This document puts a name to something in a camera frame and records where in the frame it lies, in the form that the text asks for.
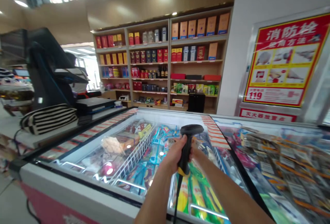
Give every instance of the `barcode scanner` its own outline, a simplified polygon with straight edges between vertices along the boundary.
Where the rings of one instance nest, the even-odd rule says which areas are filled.
[[[181,158],[178,162],[178,173],[179,173],[179,179],[178,179],[178,188],[176,191],[176,203],[175,203],[175,210],[174,210],[174,217],[173,217],[173,224],[176,222],[176,211],[178,207],[178,200],[179,200],[179,194],[180,194],[180,188],[183,177],[188,177],[190,175],[190,169],[188,166],[189,162],[189,155],[190,155],[190,149],[191,149],[191,143],[193,141],[193,136],[199,133],[202,133],[204,131],[204,128],[199,124],[189,124],[181,127],[180,133],[181,135],[187,136],[187,142],[182,148]]]

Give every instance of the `glass freezer lid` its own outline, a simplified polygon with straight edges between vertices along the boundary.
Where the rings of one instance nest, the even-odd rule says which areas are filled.
[[[277,223],[329,221],[330,141],[322,130],[235,117],[213,119]]]
[[[213,146],[224,147],[228,144],[224,138],[224,141],[219,139],[218,143],[212,138],[215,131],[211,128],[216,124],[211,123],[210,119],[206,115],[176,111],[131,109],[62,142],[33,161],[143,203],[159,164],[174,138],[179,137],[181,126],[202,125],[204,132],[194,137],[199,148],[222,171],[231,171],[234,165],[229,165],[227,158],[222,158],[220,151]],[[221,204],[198,167],[194,164],[190,167],[194,168],[192,176],[187,179],[187,186],[191,186],[187,189],[190,197],[179,198],[179,204],[185,207],[181,213],[178,211],[178,218],[192,223],[197,220],[228,222]],[[230,176],[233,175],[236,176],[233,180],[248,192],[239,172],[230,173]],[[173,175],[168,200],[170,214],[174,213],[176,187],[176,175]]]

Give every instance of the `black speaker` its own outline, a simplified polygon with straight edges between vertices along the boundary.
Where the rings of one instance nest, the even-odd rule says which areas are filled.
[[[205,94],[204,93],[190,93],[188,101],[189,112],[204,112]]]

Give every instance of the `scanner cord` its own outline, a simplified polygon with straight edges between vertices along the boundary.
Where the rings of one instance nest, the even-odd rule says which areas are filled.
[[[180,194],[180,189],[181,189],[181,183],[182,183],[183,176],[179,175],[178,179],[178,188],[176,191],[176,202],[175,202],[175,210],[174,210],[174,217],[173,217],[173,224],[176,223],[176,211],[178,209],[178,201],[179,201],[179,194]]]

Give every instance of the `shelving unit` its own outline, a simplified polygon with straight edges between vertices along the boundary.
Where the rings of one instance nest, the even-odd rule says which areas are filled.
[[[130,89],[113,89],[111,91],[108,91],[108,94],[105,94],[105,97],[112,96],[114,99],[119,99],[121,95],[127,95],[129,94],[130,100],[129,101],[123,101],[123,104],[127,104],[128,107],[130,106],[143,106],[148,108],[159,108],[159,109],[170,109],[170,110],[176,110],[176,111],[186,111],[188,109],[188,104],[186,103],[189,98],[189,94],[184,93],[171,93],[171,86],[173,83],[186,83],[186,84],[205,84],[205,85],[216,85],[219,86],[218,94],[217,95],[206,95],[205,100],[205,108],[204,113],[209,114],[216,114],[217,112],[217,106],[219,101],[219,93],[220,93],[220,86],[221,81],[206,81],[206,80],[194,80],[194,79],[172,79],[171,74],[172,73],[184,73],[184,74],[197,74],[197,75],[222,75],[223,73],[223,67],[224,67],[224,61],[225,61],[225,54],[227,49],[227,41],[229,36],[229,27],[230,27],[230,21],[232,16],[232,7],[229,8],[222,8],[222,9],[216,9],[206,12],[198,12],[195,14],[190,14],[186,16],[180,16],[180,17],[173,17],[173,18],[167,18],[164,16],[163,20],[154,21],[154,22],[146,22],[138,25],[131,25],[126,26],[123,28],[118,29],[109,29],[109,30],[102,30],[99,32],[94,32],[94,44],[95,44],[95,52],[97,54],[97,59],[99,63],[100,70],[104,66],[108,67],[120,67],[123,66],[128,67],[129,71],[129,78],[104,78],[101,76],[101,80],[103,81],[103,84],[106,86],[108,83],[113,81],[113,84],[115,83],[124,83],[129,81]],[[178,40],[171,40],[172,37],[172,24],[173,23],[180,23],[190,20],[197,20],[201,18],[208,18],[212,16],[217,16],[217,22],[216,22],[216,30],[218,31],[218,23],[219,23],[219,16],[221,14],[230,13],[230,19],[228,24],[228,32],[226,34],[221,35],[211,35],[211,36],[201,36],[201,37],[194,37],[194,38],[186,38],[186,39],[178,39]],[[162,28],[166,27],[167,29],[167,41],[159,41],[159,42],[152,42],[152,43],[142,43],[142,36],[143,32],[145,31],[155,31],[155,29],[159,29],[159,35],[160,39],[162,36]],[[140,35],[140,43],[141,44],[129,44],[129,34],[136,32],[139,32]],[[121,34],[123,45],[122,46],[116,46],[116,47],[110,47],[106,49],[97,49],[96,46],[96,37],[97,36],[104,36],[104,35],[116,35]],[[208,50],[209,50],[209,44],[210,43],[217,43],[217,54],[216,54],[216,60],[202,60],[202,61],[172,61],[172,55],[171,51],[172,49],[177,48],[183,48],[184,46],[205,46],[205,58],[207,58]],[[167,49],[168,51],[168,61],[167,62],[146,62],[146,63],[131,63],[130,53],[131,52],[138,52],[138,51],[147,51],[147,50],[156,50],[156,49]],[[101,65],[100,64],[100,55],[106,55],[106,54],[114,54],[114,53],[126,53],[127,54],[127,64],[109,64],[109,65]],[[157,70],[159,67],[167,67],[168,71],[168,78],[140,78],[140,77],[132,77],[131,76],[131,69],[133,67],[138,67],[144,70]],[[167,93],[165,92],[149,92],[149,91],[141,91],[141,90],[133,90],[133,82],[139,81],[144,82],[148,84],[157,85],[160,88],[167,87]],[[135,99],[139,99],[140,97],[146,97],[146,98],[153,98],[154,100],[158,99],[164,99],[164,97],[167,98],[167,104],[161,104],[161,105],[153,105],[153,104],[145,104],[145,103],[137,103],[134,102]],[[179,98],[183,99],[185,104],[183,107],[175,107],[170,106],[170,102],[173,98]]]

